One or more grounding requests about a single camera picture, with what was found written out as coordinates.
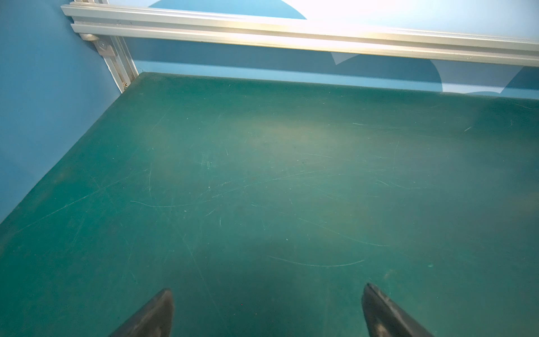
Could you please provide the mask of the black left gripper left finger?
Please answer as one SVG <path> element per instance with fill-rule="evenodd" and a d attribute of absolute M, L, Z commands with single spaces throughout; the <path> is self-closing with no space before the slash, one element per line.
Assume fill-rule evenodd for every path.
<path fill-rule="evenodd" d="M 162 289 L 129 317 L 110 337 L 170 337 L 174 301 L 171 289 Z"/>

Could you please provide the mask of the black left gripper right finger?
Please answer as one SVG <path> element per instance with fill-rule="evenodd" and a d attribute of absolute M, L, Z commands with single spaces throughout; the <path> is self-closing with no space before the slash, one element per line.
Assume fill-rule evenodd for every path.
<path fill-rule="evenodd" d="M 372 283 L 364 287 L 362 310 L 370 337 L 434 336 Z"/>

